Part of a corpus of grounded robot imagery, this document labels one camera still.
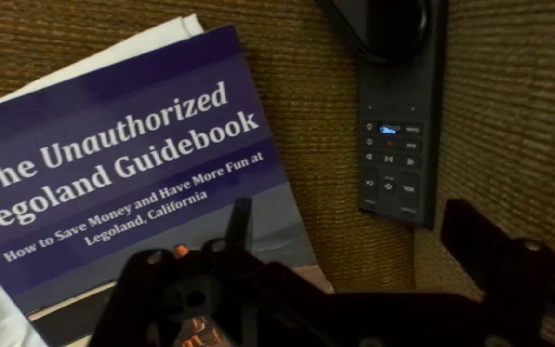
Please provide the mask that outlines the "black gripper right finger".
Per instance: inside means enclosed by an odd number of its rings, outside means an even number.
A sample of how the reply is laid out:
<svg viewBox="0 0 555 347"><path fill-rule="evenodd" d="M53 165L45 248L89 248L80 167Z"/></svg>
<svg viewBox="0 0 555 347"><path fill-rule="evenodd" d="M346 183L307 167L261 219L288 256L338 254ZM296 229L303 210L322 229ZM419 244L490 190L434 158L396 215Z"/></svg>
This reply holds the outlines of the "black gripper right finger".
<svg viewBox="0 0 555 347"><path fill-rule="evenodd" d="M511 237L465 198L448 200L442 242L488 296L550 293L550 248L529 237Z"/></svg>

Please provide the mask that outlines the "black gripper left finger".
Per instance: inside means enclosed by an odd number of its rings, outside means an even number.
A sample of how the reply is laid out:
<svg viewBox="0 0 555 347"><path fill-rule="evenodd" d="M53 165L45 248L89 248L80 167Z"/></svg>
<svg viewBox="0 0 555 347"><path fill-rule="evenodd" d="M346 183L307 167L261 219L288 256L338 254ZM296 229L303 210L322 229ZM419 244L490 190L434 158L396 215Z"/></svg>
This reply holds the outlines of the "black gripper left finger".
<svg viewBox="0 0 555 347"><path fill-rule="evenodd" d="M247 227L253 212L251 198L238 198L226 231L226 248L243 250L247 242Z"/></svg>

